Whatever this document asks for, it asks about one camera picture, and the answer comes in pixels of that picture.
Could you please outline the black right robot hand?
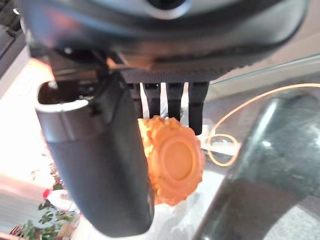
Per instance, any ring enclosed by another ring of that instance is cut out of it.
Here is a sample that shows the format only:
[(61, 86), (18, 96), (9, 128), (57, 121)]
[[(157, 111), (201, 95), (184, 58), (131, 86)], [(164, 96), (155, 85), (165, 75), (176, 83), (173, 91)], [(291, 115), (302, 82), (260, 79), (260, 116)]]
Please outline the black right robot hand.
[(138, 119), (180, 119), (202, 133), (209, 83), (258, 62), (302, 25), (307, 0), (23, 0), (26, 28), (46, 51), (54, 80), (35, 111), (72, 199), (109, 237), (147, 232), (154, 187)]

